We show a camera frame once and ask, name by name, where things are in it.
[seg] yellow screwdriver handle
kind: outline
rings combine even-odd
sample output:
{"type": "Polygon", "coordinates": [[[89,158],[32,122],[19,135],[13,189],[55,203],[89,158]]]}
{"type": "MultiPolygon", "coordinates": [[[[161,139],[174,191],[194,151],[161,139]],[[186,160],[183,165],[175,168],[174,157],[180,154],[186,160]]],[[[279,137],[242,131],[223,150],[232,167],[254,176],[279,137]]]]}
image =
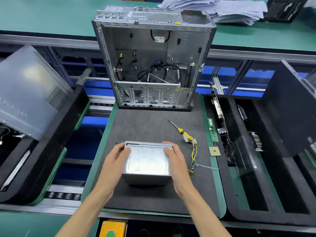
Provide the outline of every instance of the yellow screwdriver handle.
{"type": "Polygon", "coordinates": [[[182,135],[186,135],[186,137],[188,137],[188,139],[189,139],[189,140],[192,140],[192,139],[193,139],[193,137],[192,137],[192,136],[190,136],[188,133],[184,132],[184,130],[183,130],[183,129],[178,128],[178,131],[180,132],[180,134],[182,134],[182,135]]]}

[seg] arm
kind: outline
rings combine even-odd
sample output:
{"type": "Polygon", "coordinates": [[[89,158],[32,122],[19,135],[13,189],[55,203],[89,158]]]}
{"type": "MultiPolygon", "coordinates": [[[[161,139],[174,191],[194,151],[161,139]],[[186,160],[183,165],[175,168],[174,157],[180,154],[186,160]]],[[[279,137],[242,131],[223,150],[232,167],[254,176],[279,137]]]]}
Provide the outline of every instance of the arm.
{"type": "Polygon", "coordinates": [[[201,237],[231,236],[193,186],[179,146],[170,142],[163,143],[172,144],[173,151],[165,148],[164,152],[170,158],[174,189],[187,207],[199,235],[201,237]]]}
{"type": "Polygon", "coordinates": [[[94,222],[104,205],[112,197],[114,187],[121,178],[124,161],[130,152],[130,148],[126,148],[120,153],[124,145],[125,143],[120,143],[114,146],[113,150],[107,155],[93,191],[55,237],[88,236],[94,222]]]}

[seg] yellow box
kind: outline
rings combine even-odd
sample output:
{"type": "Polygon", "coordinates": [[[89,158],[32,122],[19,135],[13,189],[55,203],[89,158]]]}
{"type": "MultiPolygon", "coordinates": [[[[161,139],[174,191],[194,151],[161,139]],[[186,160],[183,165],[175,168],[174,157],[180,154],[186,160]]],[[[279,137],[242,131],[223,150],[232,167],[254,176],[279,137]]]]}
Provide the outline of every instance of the yellow box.
{"type": "Polygon", "coordinates": [[[99,237],[124,237],[126,222],[103,221],[99,237]]]}

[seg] screwdriver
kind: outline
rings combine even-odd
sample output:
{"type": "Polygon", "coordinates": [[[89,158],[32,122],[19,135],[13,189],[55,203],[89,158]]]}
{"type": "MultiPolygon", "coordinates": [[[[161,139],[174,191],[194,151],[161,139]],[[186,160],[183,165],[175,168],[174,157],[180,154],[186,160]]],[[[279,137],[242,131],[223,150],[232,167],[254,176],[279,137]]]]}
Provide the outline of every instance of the screwdriver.
{"type": "Polygon", "coordinates": [[[181,128],[177,127],[175,124],[173,124],[173,123],[171,122],[171,120],[169,120],[169,122],[170,122],[172,125],[174,125],[174,126],[178,129],[178,131],[179,131],[180,134],[185,135],[186,137],[188,137],[189,140],[192,140],[192,139],[193,139],[193,137],[190,136],[188,133],[186,133],[183,129],[181,129],[181,128]]]}

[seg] green workbench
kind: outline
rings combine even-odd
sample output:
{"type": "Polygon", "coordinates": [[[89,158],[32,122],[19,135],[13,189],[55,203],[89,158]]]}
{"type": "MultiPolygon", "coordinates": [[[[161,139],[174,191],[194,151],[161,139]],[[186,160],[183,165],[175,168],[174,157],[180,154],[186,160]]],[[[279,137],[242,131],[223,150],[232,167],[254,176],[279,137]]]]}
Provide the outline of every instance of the green workbench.
{"type": "MultiPolygon", "coordinates": [[[[116,0],[0,0],[0,30],[94,37],[95,10],[108,4],[157,7],[157,3],[116,0]]],[[[295,20],[218,25],[213,45],[316,51],[315,40],[316,31],[295,20]]]]}

